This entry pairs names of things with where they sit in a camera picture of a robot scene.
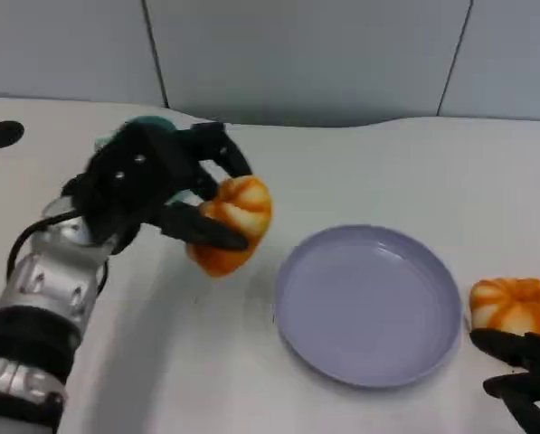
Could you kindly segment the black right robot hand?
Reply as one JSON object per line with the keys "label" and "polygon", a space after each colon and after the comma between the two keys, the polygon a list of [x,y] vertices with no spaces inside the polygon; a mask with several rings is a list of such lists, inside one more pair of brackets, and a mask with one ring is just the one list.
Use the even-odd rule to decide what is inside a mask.
{"label": "black right robot hand", "polygon": [[515,335],[478,328],[469,337],[481,352],[522,370],[486,379],[483,389],[503,401],[525,433],[540,433],[540,334]]}

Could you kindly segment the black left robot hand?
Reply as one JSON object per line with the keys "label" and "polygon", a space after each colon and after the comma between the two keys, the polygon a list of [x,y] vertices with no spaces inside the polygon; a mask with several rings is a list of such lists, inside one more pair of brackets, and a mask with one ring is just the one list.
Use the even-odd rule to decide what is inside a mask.
{"label": "black left robot hand", "polygon": [[94,243],[118,237],[116,252],[133,241],[143,224],[187,244],[245,250],[249,242],[242,231],[174,199],[186,191],[204,201],[217,195],[220,185],[203,168],[206,160],[232,178],[251,174],[222,123],[179,129],[164,118],[133,118],[95,152],[84,172],[62,192],[84,218]]}

